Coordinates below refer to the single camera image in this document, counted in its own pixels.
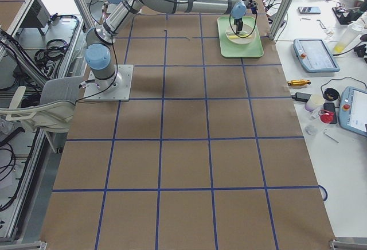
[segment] metal mounting plate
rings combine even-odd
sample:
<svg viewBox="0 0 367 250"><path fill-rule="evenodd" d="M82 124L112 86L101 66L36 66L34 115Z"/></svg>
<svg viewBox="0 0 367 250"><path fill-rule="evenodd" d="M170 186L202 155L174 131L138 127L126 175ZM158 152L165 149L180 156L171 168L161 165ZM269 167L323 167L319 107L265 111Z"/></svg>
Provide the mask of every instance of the metal mounting plate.
<svg viewBox="0 0 367 250"><path fill-rule="evenodd" d="M123 84L119 85L114 91L102 92L95 96L84 99L85 101L128 101L130 98L131 79L133 65L118 65L118 71L121 73ZM94 74L89 74L89 80L94 79ZM84 97L88 97L100 92L95 83L87 84Z"/></svg>

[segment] blue tape line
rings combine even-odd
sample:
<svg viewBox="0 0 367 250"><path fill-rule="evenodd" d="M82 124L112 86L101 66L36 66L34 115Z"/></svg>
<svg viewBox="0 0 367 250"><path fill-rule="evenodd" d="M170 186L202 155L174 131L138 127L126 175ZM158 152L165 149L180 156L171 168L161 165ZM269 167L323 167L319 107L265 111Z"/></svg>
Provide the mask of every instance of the blue tape line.
<svg viewBox="0 0 367 250"><path fill-rule="evenodd" d="M118 105L117 113L116 113L116 118L115 118L114 134L113 134L113 138L112 138L112 145L111 145L111 150L110 150L110 157L109 157L109 160L108 160L106 181L105 181L105 184L104 184L104 192L103 192L102 206L101 206L101 212L100 212L99 222L98 222L98 229L97 229L97 235L96 235L95 250L98 249L98 244L99 244L99 236L100 236L101 225L102 225L102 220L103 220L104 205L106 203L106 194L107 194L107 188L108 188L108 179L110 177L110 170L111 170L111 163L112 163L112 155L114 153L115 137L116 137L116 130L117 130L117 126L118 126L120 107L121 107L121 101L119 101L119 105Z"/></svg>
<svg viewBox="0 0 367 250"><path fill-rule="evenodd" d="M322 198L322 200L325 202L327 201L327 198L329 197L327 190L325 189L324 186L318 185L318 188L321 188L324 192L325 192L325 197Z"/></svg>
<svg viewBox="0 0 367 250"><path fill-rule="evenodd" d="M161 130L159 133L159 162L158 162L158 194L157 194L157 213L155 223L155 250L159 248L159 212L161 204L161 173L162 173L162 138L163 138L163 114L165 109L165 86L166 86L166 60L167 60L167 30L165 30L165 54L163 58L163 84L162 84L162 108L161 108Z"/></svg>
<svg viewBox="0 0 367 250"><path fill-rule="evenodd" d="M244 137L228 137L228 138L210 138L209 140L247 140L247 139L303 139L303 136L244 136ZM85 141L205 141L208 138L75 138L67 139L67 142L85 142Z"/></svg>
<svg viewBox="0 0 367 250"><path fill-rule="evenodd" d="M249 191L249 190L307 190L319 189L321 185L309 186L253 186L253 187L213 187L213 188L107 188L107 189L53 189L53 193L73 192L196 192L196 191Z"/></svg>
<svg viewBox="0 0 367 250"><path fill-rule="evenodd" d="M183 97L170 97L170 98L158 98L158 97L144 97L144 98L130 98L130 100L248 100L248 99L291 99L291 96L259 96L259 97L202 97L202 98L183 98Z"/></svg>
<svg viewBox="0 0 367 250"><path fill-rule="evenodd" d="M117 39L165 39L166 37L160 37L160 36L150 36L150 37L116 37ZM168 39L185 39L187 40L187 37L167 37Z"/></svg>
<svg viewBox="0 0 367 250"><path fill-rule="evenodd" d="M247 78L246 78L246 72L245 72L245 67L243 67L243 75L245 77L245 83L246 83L246 90L247 90L247 94L248 96L250 96L250 90L248 88L248 83L247 83ZM253 114L253 109L252 109L252 104L251 104L251 99L248 100L249 102L249 107L250 107L250 113L251 113L251 119L252 119L252 125L253 125L253 131L255 133L255 140L256 140L256 147L257 147L257 152L259 155L259 162L260 162L260 168L261 168L261 174L263 176L263 182L264 182L264 189L265 189L265 195L266 195L266 201L267 201L267 205L268 205L268 211L269 211L269 218L270 218L270 223L271 223L271 229L272 229L272 233L273 233L273 238L274 238L274 243L275 243L275 248L276 250L279 250L279 246L278 246L278 239L276 236L276 231L275 231L275 226L274 226L274 218L272 215L272 210L271 210L271 204L270 204L270 198L269 198L269 193L268 193L268 189L267 189L267 183L266 183L266 177L265 177L265 171L264 171L264 165L263 165L263 160L261 157L261 151L260 151L260 145L259 145L259 139L257 137L257 131L256 131L256 124L255 124L255 116Z"/></svg>
<svg viewBox="0 0 367 250"><path fill-rule="evenodd" d="M217 234L217 220L216 220L216 204L214 196L214 182L213 182L213 165L212 165L212 147L210 144L210 128L209 128L209 107L208 107L208 89L206 86L206 69L205 69L205 56L204 56L204 39L202 37L202 22L201 15L199 15L200 24L200 35L201 35L201 57L203 64L203 75L204 75L204 95L205 95L205 113L206 113L206 130L208 135L208 152L209 152L209 172L210 172L210 188L212 196L212 213L213 213L213 231L214 231L214 244L216 250L218 250L218 234Z"/></svg>
<svg viewBox="0 0 367 250"><path fill-rule="evenodd" d="M213 67L226 67L226 68L232 68L232 67L281 67L282 64L236 64L236 65L205 65L207 68L213 68ZM135 68L144 67L144 68L156 68L156 67L163 67L163 65L134 65ZM167 65L168 68L175 68L175 67L182 67L182 65ZM202 68L204 65L185 65L185 67L197 67Z"/></svg>
<svg viewBox="0 0 367 250"><path fill-rule="evenodd" d="M25 1L21 1L21 0L19 0L19 1L0 1L0 2L22 2L22 3L25 3Z"/></svg>

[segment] cable connector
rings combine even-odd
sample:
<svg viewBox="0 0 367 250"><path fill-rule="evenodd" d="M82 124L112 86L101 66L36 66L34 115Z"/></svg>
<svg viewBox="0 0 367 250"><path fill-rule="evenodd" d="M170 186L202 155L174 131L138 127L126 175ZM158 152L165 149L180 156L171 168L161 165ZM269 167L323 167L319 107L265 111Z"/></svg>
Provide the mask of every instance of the cable connector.
<svg viewBox="0 0 367 250"><path fill-rule="evenodd" d="M53 15L50 16L50 21L53 22L54 20L56 20L56 18L58 17L58 13L55 13Z"/></svg>
<svg viewBox="0 0 367 250"><path fill-rule="evenodd" d="M83 82L81 82L81 83L79 84L78 88L86 88L86 87L87 87L87 84L89 84L89 83L93 83L93 82L95 82L95 80L94 80L94 79L87 80L87 81L83 81Z"/></svg>
<svg viewBox="0 0 367 250"><path fill-rule="evenodd" d="M367 50L366 44L356 46L355 48L353 48L353 51L356 52L356 54L359 58L363 58L363 57L365 57L365 55L367 55L366 50Z"/></svg>
<svg viewBox="0 0 367 250"><path fill-rule="evenodd" d="M300 101L304 103L307 103L310 97L311 97L310 94L302 93L302 92L296 92L295 95L292 95L292 99L294 99L295 101Z"/></svg>

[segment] electronic device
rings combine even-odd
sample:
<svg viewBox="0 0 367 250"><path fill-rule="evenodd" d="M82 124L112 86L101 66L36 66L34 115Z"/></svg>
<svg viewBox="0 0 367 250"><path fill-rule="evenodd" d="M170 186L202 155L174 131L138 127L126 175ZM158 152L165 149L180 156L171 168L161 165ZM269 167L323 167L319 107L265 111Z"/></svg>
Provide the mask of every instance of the electronic device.
<svg viewBox="0 0 367 250"><path fill-rule="evenodd" d="M323 39L295 39L293 48L307 72L338 72L340 68Z"/></svg>
<svg viewBox="0 0 367 250"><path fill-rule="evenodd" d="M342 128L367 136L367 91L347 87L340 100L339 124Z"/></svg>
<svg viewBox="0 0 367 250"><path fill-rule="evenodd" d="M299 14L321 14L321 10L318 6L306 6L306 7L299 7L298 8Z"/></svg>
<svg viewBox="0 0 367 250"><path fill-rule="evenodd" d="M34 0L20 28L44 28L50 20L50 13L41 0Z"/></svg>
<svg viewBox="0 0 367 250"><path fill-rule="evenodd" d="M367 0L364 0L361 6L356 9L345 9L343 6L339 5L333 7L332 10L341 25L348 25L352 21L358 20L358 18L367 11Z"/></svg>
<svg viewBox="0 0 367 250"><path fill-rule="evenodd" d="M110 46L113 47L119 32L133 21L142 7L147 6L153 11L169 14L177 12L230 14L236 26L236 32L241 31L243 16L248 8L252 10L253 14L256 14L253 0L185 0L186 2L180 2L179 6L176 0L107 1L120 6L115 8L103 24L90 28L85 35L87 48L84 58L91 69L89 79L95 80L85 89L84 99L87 100L128 101L134 66L115 65L114 60L111 60Z"/></svg>
<svg viewBox="0 0 367 250"><path fill-rule="evenodd" d="M296 92L294 95L292 95L293 100L304 102L304 103L307 103L310 97L311 97L310 94L303 93L303 92Z"/></svg>
<svg viewBox="0 0 367 250"><path fill-rule="evenodd" d="M337 112L335 111L335 104L332 102L326 102L323 104L323 109L330 111L334 114L333 116L333 121L330 122L330 124L336 124L338 123L338 118L337 118Z"/></svg>

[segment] plastic bottle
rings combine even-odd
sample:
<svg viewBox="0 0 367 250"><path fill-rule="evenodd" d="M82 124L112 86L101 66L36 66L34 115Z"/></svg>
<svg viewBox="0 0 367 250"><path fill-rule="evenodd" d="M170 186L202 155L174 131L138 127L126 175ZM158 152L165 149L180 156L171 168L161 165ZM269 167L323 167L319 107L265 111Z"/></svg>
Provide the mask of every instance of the plastic bottle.
<svg viewBox="0 0 367 250"><path fill-rule="evenodd" d="M327 128L327 125L333 121L334 113L326 110L319 110L317 117L308 124L304 130L309 135L316 135Z"/></svg>
<svg viewBox="0 0 367 250"><path fill-rule="evenodd" d="M364 25L357 22L349 24L341 39L335 45L334 51L336 53L341 53L359 34L363 32L364 27Z"/></svg>

